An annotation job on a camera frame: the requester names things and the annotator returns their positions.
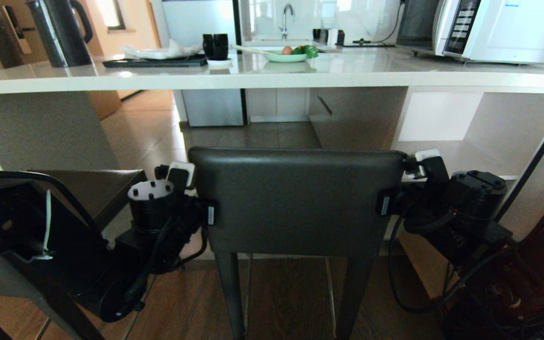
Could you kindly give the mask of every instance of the wooden floor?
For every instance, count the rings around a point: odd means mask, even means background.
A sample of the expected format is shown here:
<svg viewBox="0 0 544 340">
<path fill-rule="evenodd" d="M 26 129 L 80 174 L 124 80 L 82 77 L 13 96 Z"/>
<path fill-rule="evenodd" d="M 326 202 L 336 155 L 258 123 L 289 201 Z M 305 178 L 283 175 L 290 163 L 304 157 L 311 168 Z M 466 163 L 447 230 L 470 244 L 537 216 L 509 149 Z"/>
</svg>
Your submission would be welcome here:
<svg viewBox="0 0 544 340">
<path fill-rule="evenodd" d="M 429 303 L 406 256 L 397 256 L 403 299 Z M 345 260 L 332 260 L 335 307 L 339 309 Z M 246 261 L 240 261 L 246 286 Z M 330 301 L 324 259 L 253 260 L 248 338 L 252 340 L 332 340 Z M 107 340 L 121 340 L 131 316 L 103 323 L 90 315 Z M 46 318 L 32 303 L 0 297 L 0 325 L 14 340 L 33 340 Z M 70 339 L 51 323 L 44 340 Z M 214 261 L 193 261 L 183 273 L 155 276 L 153 288 L 129 334 L 130 340 L 230 340 L 220 279 Z M 393 300 L 386 258 L 374 263 L 352 340 L 442 340 L 433 314 L 414 315 Z"/>
</svg>

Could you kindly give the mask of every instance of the bowl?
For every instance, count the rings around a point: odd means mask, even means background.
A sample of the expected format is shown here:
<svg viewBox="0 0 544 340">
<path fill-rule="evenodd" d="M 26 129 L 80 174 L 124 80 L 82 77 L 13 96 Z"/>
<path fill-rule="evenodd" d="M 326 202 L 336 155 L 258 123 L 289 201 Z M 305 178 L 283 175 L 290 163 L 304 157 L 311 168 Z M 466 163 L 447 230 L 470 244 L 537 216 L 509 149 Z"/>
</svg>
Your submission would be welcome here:
<svg viewBox="0 0 544 340">
<path fill-rule="evenodd" d="M 283 55 L 281 51 L 270 51 L 277 54 L 264 54 L 264 58 L 271 62 L 302 62 L 308 58 L 308 54 L 286 54 Z"/>
</svg>

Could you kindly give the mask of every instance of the kitchen counter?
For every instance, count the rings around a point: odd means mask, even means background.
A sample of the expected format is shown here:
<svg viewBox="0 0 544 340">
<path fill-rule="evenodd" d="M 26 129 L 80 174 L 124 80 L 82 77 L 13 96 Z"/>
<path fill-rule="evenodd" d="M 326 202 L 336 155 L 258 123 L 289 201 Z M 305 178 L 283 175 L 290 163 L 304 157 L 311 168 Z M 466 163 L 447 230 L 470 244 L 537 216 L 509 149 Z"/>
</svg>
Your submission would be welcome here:
<svg viewBox="0 0 544 340">
<path fill-rule="evenodd" d="M 544 68 L 462 64 L 414 57 L 396 48 L 344 48 L 307 62 L 279 64 L 261 54 L 231 54 L 232 67 L 106 68 L 101 61 L 72 68 L 49 62 L 0 71 L 0 94 L 92 90 L 313 88 L 363 86 L 515 86 L 544 88 Z"/>
</svg>

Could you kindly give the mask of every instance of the black cup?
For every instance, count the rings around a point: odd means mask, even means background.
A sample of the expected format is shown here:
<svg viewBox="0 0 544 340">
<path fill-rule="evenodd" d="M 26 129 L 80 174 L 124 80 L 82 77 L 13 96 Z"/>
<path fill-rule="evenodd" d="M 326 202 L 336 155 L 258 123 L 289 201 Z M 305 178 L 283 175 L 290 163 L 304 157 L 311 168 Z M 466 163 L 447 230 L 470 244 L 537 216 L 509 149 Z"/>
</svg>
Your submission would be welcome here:
<svg viewBox="0 0 544 340">
<path fill-rule="evenodd" d="M 228 34 L 203 34 L 203 50 L 209 60 L 228 60 Z"/>
</svg>

